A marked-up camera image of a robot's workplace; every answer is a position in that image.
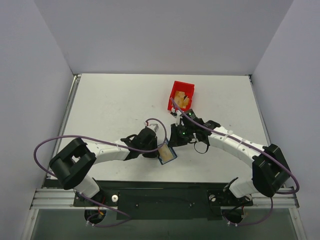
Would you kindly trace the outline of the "blue leather card holder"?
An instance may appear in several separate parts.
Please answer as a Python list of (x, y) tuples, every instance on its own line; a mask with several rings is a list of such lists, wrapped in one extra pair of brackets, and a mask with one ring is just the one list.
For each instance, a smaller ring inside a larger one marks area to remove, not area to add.
[(169, 141), (167, 139), (165, 144), (158, 150), (158, 153), (158, 160), (161, 165), (165, 165), (178, 157), (174, 149), (169, 147)]

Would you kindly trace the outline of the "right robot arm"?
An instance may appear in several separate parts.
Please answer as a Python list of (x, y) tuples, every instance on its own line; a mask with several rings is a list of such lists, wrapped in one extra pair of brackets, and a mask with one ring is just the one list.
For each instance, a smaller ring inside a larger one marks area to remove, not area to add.
[(289, 179), (290, 169), (278, 146), (265, 146), (241, 138), (213, 120), (204, 122), (192, 109), (186, 112), (172, 109), (171, 115), (175, 123), (170, 126), (169, 147), (204, 143), (208, 148), (215, 147), (231, 154), (251, 168), (248, 177), (235, 177), (225, 186), (226, 203), (234, 205), (242, 197), (255, 193), (271, 198)]

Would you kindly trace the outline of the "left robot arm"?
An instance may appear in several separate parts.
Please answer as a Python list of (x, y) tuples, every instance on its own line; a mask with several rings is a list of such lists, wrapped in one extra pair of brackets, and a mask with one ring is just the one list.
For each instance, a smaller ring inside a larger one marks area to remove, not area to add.
[(88, 175), (94, 164), (108, 161), (127, 161), (136, 159), (141, 152), (126, 147), (150, 151), (158, 147), (157, 131), (159, 126), (151, 124), (139, 134), (133, 134), (115, 142), (115, 145), (86, 143), (81, 138), (73, 139), (49, 162), (63, 189), (83, 194), (92, 206), (99, 205), (105, 194), (98, 183)]

